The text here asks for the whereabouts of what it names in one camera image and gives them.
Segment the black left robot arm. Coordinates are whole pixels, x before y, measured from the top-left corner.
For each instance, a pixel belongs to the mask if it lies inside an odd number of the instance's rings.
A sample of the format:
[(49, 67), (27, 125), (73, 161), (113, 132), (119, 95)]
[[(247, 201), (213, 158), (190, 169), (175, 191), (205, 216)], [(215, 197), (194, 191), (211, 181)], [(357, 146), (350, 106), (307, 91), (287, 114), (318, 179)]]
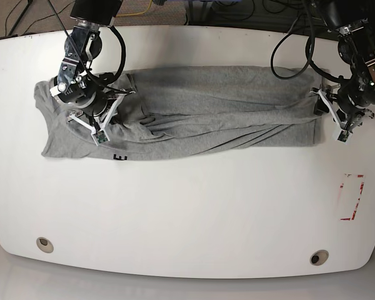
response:
[[(312, 68), (335, 83), (315, 89), (314, 113), (330, 113), (337, 125), (335, 139), (346, 143), (354, 128), (365, 118), (374, 118), (375, 106), (375, 1), (303, 1), (310, 35), (306, 42), (305, 68)], [(339, 57), (351, 70), (351, 77), (333, 76), (313, 61), (316, 35), (330, 31), (338, 36)]]

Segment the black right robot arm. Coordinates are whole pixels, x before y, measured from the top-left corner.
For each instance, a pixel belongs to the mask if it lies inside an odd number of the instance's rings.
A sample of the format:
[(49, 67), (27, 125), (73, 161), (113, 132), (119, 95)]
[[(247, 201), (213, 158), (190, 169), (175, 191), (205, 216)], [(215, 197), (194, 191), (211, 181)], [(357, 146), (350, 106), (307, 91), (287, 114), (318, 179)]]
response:
[[(89, 129), (96, 144), (109, 140), (106, 128), (118, 113), (118, 106), (132, 89), (111, 87), (121, 76), (126, 62), (126, 44), (114, 20), (122, 1), (78, 0), (71, 10), (77, 21), (72, 32), (66, 33), (65, 55), (50, 88), (51, 96), (61, 104), (75, 108), (69, 121), (76, 121)], [(121, 46), (121, 60), (115, 73), (99, 76), (91, 72), (91, 65), (101, 53), (103, 42), (100, 28), (107, 27)]]

